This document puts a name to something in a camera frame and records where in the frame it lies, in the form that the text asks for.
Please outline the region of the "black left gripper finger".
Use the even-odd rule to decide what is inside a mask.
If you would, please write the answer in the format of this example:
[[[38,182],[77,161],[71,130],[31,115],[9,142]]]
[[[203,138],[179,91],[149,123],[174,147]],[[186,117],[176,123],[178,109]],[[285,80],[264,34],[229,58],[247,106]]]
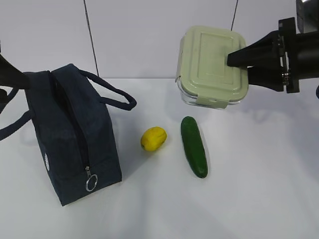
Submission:
[[[7,102],[7,92],[4,89],[0,89],[0,102],[1,103]]]
[[[29,78],[0,56],[0,85],[18,89],[29,89]]]

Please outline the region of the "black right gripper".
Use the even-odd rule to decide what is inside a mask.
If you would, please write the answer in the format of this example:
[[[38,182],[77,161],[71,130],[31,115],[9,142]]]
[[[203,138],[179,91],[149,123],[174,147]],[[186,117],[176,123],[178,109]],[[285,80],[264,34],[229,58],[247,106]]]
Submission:
[[[295,18],[281,19],[278,26],[279,30],[272,31],[257,42],[228,54],[227,66],[249,67],[249,85],[276,92],[283,92],[285,85],[288,94],[299,93]],[[278,69],[267,69],[279,68],[280,57],[283,73]]]

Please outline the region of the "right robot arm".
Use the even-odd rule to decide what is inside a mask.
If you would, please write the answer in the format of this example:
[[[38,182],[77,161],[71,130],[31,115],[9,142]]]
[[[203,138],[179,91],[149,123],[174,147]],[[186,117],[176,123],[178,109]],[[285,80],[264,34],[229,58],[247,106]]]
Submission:
[[[296,12],[280,19],[278,30],[228,54],[227,65],[247,69],[250,85],[298,93],[300,80],[319,76],[319,2],[298,0]]]

